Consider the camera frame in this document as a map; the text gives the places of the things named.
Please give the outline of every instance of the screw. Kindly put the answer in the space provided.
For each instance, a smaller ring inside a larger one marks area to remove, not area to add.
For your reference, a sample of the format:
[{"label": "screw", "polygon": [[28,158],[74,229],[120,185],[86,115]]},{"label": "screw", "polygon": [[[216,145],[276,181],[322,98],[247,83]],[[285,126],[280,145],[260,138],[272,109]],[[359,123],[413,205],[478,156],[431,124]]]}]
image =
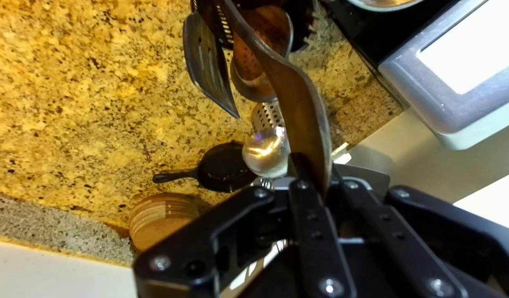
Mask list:
[{"label": "screw", "polygon": [[164,271],[172,264],[167,256],[156,256],[150,261],[150,269],[153,271]]},{"label": "screw", "polygon": [[453,286],[442,279],[429,279],[427,285],[437,297],[451,297],[455,292]]},{"label": "screw", "polygon": [[338,297],[345,292],[345,287],[337,279],[322,279],[319,282],[319,290],[328,297]]},{"label": "screw", "polygon": [[401,198],[409,198],[409,193],[403,189],[395,189],[394,193],[400,196]]},{"label": "screw", "polygon": [[263,198],[267,195],[267,191],[261,188],[257,188],[254,190],[254,196],[257,198]]},{"label": "screw", "polygon": [[357,183],[355,183],[354,181],[345,181],[345,185],[351,189],[356,189],[359,187],[359,185]]},{"label": "screw", "polygon": [[297,182],[297,186],[300,189],[306,189],[308,188],[308,183],[306,181],[301,180]]}]

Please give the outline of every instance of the mini cast iron skillet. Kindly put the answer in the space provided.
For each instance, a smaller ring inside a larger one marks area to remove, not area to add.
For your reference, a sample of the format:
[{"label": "mini cast iron skillet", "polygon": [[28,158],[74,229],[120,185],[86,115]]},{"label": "mini cast iron skillet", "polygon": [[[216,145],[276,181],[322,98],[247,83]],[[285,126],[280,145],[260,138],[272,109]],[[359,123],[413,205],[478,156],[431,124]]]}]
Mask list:
[{"label": "mini cast iron skillet", "polygon": [[154,175],[154,183],[165,183],[181,178],[194,178],[208,190],[233,192],[251,184],[257,177],[242,158],[243,144],[230,142],[209,149],[192,170]]}]

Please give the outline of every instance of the metal spoon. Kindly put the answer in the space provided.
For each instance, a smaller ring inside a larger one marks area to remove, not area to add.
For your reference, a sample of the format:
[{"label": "metal spoon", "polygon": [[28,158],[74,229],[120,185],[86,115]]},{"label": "metal spoon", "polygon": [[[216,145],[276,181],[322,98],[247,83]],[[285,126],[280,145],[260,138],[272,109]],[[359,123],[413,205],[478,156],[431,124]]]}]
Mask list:
[{"label": "metal spoon", "polygon": [[286,129],[274,127],[254,134],[242,148],[243,161],[255,174],[264,178],[278,178],[287,173],[291,153]]}]

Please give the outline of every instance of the slotted spatula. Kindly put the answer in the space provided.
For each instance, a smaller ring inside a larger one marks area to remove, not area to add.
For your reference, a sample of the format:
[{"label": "slotted spatula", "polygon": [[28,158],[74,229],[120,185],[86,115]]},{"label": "slotted spatula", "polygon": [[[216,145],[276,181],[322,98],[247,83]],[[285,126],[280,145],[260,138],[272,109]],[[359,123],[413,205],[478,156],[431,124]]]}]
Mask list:
[{"label": "slotted spatula", "polygon": [[232,117],[239,119],[230,90],[225,55],[198,12],[185,19],[183,48],[192,83]]}]

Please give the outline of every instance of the speckled granite surface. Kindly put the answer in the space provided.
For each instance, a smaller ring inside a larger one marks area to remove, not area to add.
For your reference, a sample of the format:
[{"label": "speckled granite surface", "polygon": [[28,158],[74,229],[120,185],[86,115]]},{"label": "speckled granite surface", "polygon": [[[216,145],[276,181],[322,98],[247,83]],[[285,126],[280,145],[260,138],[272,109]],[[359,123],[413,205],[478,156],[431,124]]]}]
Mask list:
[{"label": "speckled granite surface", "polygon": [[[202,207],[225,199],[193,180],[151,183],[154,172],[195,166],[213,145],[251,133],[254,102],[233,90],[236,120],[190,82],[189,12],[188,0],[1,0],[0,193],[122,228],[138,200],[162,191]],[[331,21],[315,28],[291,61],[324,98],[334,148],[355,144],[401,109]],[[2,219],[14,220],[6,209]],[[21,222],[43,229],[40,218]]]}]

